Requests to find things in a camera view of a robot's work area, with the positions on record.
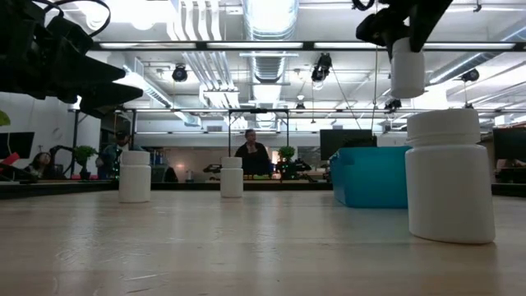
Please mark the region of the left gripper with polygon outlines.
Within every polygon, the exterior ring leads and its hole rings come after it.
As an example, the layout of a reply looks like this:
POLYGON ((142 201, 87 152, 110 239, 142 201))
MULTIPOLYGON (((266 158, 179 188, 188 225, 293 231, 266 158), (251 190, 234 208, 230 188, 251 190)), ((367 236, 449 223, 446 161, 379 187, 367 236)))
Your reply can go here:
POLYGON ((141 88, 109 83, 126 72, 87 57, 88 34, 62 13, 46 22, 48 10, 38 2, 47 0, 0 0, 0 92, 65 103, 80 96, 80 111, 94 118, 143 95, 141 88))

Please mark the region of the white pill bottle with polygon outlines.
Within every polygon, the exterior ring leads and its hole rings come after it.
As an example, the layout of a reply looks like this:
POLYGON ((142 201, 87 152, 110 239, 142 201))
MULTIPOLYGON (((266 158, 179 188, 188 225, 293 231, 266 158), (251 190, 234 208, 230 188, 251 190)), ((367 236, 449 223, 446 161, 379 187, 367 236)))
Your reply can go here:
POLYGON ((484 244, 496 237, 487 149, 478 113, 444 109, 408 119, 408 229, 419 238, 484 244))
POLYGON ((409 38, 398 39, 393 44, 390 80, 390 95, 395 99, 412 99, 424 93, 424 53, 412 51, 409 38))
POLYGON ((119 172, 118 202, 150 201, 150 154, 145 151, 124 151, 119 172))
POLYGON ((223 157, 220 170, 220 195, 222 198, 239 198, 243 194, 242 158, 223 157))

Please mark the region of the teal plastic basket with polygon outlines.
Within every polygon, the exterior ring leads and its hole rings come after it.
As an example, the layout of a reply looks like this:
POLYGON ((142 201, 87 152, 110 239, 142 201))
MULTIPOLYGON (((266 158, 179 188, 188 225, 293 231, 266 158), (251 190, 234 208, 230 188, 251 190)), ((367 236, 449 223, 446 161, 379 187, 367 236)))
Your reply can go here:
POLYGON ((407 146, 341 148, 330 158, 334 196, 351 208, 406 209, 407 146))

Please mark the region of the person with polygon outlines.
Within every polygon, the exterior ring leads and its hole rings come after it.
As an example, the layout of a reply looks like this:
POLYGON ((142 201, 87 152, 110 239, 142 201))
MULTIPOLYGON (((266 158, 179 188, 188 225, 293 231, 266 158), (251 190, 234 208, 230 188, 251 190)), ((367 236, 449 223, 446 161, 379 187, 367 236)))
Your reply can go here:
POLYGON ((256 140, 253 129, 245 131, 245 143, 240 146, 235 157, 242 159, 242 169, 246 175, 265 175, 270 173, 270 157, 263 144, 256 140))
POLYGON ((120 165, 122 153, 124 151, 144 151, 138 145, 131 143, 129 132, 124 130, 115 134, 115 142, 106 146, 98 155, 95 161, 98 169, 98 179, 107 180, 115 175, 115 168, 120 165))
POLYGON ((53 169, 53 159, 48 152, 39 152, 33 158, 32 162, 24 168, 27 173, 40 179, 51 178, 53 176, 53 169))

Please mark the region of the black overhead crossbar with lights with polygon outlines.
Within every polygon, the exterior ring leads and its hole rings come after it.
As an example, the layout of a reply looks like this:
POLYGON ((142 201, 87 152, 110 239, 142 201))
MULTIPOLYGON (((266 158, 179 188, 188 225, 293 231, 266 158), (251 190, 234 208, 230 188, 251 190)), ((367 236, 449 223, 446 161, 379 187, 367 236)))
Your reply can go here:
MULTIPOLYGON (((526 52, 526 42, 430 42, 429 52, 526 52)), ((364 42, 314 41, 95 41, 92 51, 385 51, 364 42)))

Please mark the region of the black monitor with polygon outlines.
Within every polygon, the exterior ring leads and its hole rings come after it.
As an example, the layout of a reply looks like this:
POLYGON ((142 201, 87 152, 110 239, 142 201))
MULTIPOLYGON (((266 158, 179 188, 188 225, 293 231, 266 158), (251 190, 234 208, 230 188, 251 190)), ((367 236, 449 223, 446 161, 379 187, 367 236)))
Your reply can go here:
POLYGON ((0 133, 0 160, 17 153, 21 159, 29 159, 35 134, 33 132, 0 133))
POLYGON ((321 160, 329 160, 340 148, 376 147, 377 138, 372 130, 327 129, 320 130, 321 160))
POLYGON ((526 163, 526 127, 493 130, 495 157, 498 160, 519 160, 526 163))

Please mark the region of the black background rig frame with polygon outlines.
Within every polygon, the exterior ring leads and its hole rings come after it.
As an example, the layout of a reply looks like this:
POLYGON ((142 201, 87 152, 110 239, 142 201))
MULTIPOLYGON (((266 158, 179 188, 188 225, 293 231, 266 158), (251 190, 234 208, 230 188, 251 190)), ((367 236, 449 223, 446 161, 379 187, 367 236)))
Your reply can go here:
POLYGON ((274 113, 275 116, 278 113, 283 113, 286 116, 285 125, 286 125, 286 145, 290 143, 289 140, 289 120, 291 111, 289 109, 263 109, 263 108, 254 108, 254 109, 228 109, 228 156, 232 155, 232 114, 233 113, 251 113, 251 114, 263 114, 263 113, 274 113))
POLYGON ((71 126, 68 132, 71 147, 90 146, 97 151, 104 150, 116 141, 115 134, 127 131, 132 134, 132 126, 136 123, 133 113, 108 113, 103 118, 95 118, 80 110, 69 110, 71 126))

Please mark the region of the silver ventilation duct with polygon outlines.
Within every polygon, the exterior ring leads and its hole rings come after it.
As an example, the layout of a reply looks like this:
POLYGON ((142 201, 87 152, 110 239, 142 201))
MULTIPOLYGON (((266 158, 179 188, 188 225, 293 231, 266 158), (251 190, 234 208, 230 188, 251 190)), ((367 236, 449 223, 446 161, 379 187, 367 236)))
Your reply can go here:
MULTIPOLYGON (((242 0, 244 27, 250 41, 288 41, 294 36, 299 0, 242 0)), ((251 58, 256 81, 275 83, 284 74, 285 56, 251 58)))

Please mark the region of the black table frame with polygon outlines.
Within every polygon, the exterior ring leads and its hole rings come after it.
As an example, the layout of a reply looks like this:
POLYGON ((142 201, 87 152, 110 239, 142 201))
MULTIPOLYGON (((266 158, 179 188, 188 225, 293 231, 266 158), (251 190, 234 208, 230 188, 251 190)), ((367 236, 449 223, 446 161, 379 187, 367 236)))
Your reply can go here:
MULTIPOLYGON (((152 191, 218 191, 219 183, 152 183, 152 191)), ((245 183, 245 191, 331 191, 330 183, 270 183, 255 182, 245 183)), ((118 183, 111 181, 77 182, 69 180, 42 180, 38 183, 28 182, 0 182, 0 200, 17 199, 26 197, 67 195, 87 192, 104 192, 118 190, 118 183)), ((492 185, 492 193, 503 197, 526 198, 526 184, 492 185)))

